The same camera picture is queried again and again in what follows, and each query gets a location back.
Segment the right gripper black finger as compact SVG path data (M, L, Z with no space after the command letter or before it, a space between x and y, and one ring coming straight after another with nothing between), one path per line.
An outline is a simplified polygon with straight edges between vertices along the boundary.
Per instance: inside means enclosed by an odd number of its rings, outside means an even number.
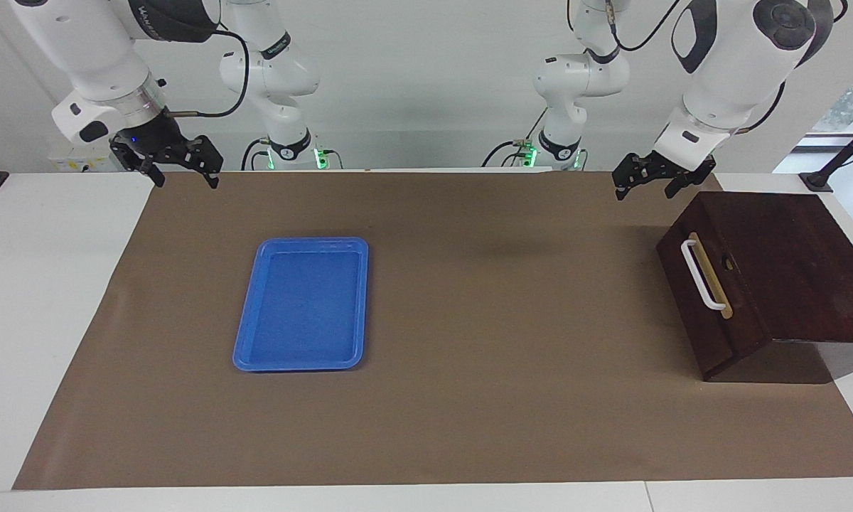
M144 177L150 178L154 187L163 188L166 177L157 165L147 159L125 159L124 166L127 171L138 172Z
M224 158L208 136L200 135L185 145L185 168L199 173L210 188L218 188Z

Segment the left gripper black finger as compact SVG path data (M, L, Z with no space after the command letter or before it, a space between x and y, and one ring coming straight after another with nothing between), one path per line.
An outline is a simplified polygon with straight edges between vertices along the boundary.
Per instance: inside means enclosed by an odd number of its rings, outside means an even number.
M698 168L696 171L681 173L666 185L665 196L668 200L674 198L682 189L702 185L706 178L712 175L713 168Z
M624 200L632 188L652 181L648 163L649 159L637 154L628 154L618 163L613 171L613 185L618 201Z

